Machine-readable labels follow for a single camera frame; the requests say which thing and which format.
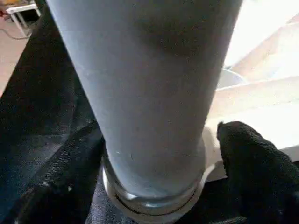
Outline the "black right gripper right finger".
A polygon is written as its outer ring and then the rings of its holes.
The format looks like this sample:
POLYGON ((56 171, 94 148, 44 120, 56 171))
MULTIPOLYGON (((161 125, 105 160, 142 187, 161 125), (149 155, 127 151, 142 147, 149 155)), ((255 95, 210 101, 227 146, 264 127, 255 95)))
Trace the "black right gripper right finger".
POLYGON ((229 189, 249 224, 299 222, 299 169, 257 130, 241 121, 220 122, 219 141, 229 189))

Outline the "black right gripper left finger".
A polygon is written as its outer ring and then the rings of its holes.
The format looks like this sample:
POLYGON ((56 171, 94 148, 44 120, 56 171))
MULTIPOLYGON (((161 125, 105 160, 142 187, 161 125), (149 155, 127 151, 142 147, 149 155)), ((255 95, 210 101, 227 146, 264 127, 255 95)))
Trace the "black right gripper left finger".
POLYGON ((2 223, 85 223, 104 146, 98 123, 76 131, 31 178, 2 223))

